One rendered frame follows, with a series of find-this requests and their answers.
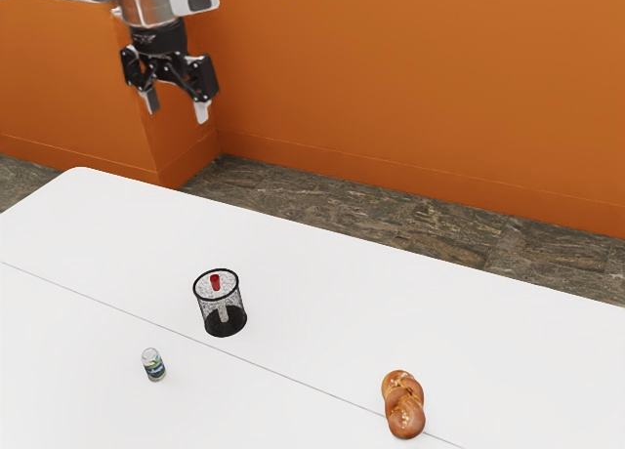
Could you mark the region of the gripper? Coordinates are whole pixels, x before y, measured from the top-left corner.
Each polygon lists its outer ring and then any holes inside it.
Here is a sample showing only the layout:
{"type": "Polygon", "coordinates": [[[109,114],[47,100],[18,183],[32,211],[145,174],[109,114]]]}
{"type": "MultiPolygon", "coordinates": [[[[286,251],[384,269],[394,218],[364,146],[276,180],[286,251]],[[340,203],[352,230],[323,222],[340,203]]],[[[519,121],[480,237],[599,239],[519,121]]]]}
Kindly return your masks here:
{"type": "Polygon", "coordinates": [[[154,83],[176,85],[193,102],[198,124],[209,120],[209,107],[220,93],[214,64],[209,55],[188,56],[188,35],[185,21],[176,19],[154,28],[130,27],[131,44],[120,51],[124,79],[135,87],[144,100],[149,114],[160,109],[154,83]],[[143,63],[140,55],[164,56],[143,63]]]}

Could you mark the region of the red capped white pen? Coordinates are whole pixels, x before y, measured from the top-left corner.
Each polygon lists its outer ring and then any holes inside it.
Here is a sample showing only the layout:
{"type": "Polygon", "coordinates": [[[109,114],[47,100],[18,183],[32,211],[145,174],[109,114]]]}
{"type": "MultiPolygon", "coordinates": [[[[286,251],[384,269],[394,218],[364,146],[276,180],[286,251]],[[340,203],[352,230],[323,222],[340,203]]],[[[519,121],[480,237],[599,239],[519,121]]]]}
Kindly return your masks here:
{"type": "Polygon", "coordinates": [[[222,286],[221,286],[221,277],[219,273],[213,273],[210,275],[210,283],[212,288],[212,298],[215,300],[215,305],[217,307],[217,311],[222,323],[227,323],[229,321],[229,315],[227,311],[227,306],[222,299],[222,286]]]}

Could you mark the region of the black mesh pen holder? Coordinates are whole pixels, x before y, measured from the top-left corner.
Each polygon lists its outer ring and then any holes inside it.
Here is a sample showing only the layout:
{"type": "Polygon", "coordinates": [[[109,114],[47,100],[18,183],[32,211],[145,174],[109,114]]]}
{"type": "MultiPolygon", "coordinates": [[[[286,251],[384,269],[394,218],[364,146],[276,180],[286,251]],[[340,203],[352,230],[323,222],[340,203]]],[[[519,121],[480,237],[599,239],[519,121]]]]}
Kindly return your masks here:
{"type": "Polygon", "coordinates": [[[217,338],[231,337],[247,322],[239,289],[239,277],[231,269],[213,268],[199,275],[192,285],[205,331],[217,338]]]}

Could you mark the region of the small green labelled can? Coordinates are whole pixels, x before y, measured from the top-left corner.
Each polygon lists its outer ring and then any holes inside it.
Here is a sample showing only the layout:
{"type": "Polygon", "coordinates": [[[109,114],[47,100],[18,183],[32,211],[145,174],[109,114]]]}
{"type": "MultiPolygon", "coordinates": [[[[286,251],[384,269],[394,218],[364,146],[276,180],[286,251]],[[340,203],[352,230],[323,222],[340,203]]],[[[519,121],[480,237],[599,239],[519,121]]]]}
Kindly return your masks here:
{"type": "Polygon", "coordinates": [[[152,382],[157,382],[165,376],[166,368],[161,354],[156,348],[148,347],[144,349],[141,355],[141,360],[147,377],[152,382]]]}

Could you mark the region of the brown braided bread loaf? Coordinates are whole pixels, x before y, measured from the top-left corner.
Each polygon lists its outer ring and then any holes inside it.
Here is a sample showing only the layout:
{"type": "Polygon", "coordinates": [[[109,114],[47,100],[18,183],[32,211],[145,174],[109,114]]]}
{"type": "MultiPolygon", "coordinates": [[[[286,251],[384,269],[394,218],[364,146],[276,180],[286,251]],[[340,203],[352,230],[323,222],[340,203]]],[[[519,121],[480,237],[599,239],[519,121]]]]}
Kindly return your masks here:
{"type": "Polygon", "coordinates": [[[394,370],[383,379],[381,392],[391,433],[401,439],[419,435],[426,425],[421,384],[410,373],[394,370]]]}

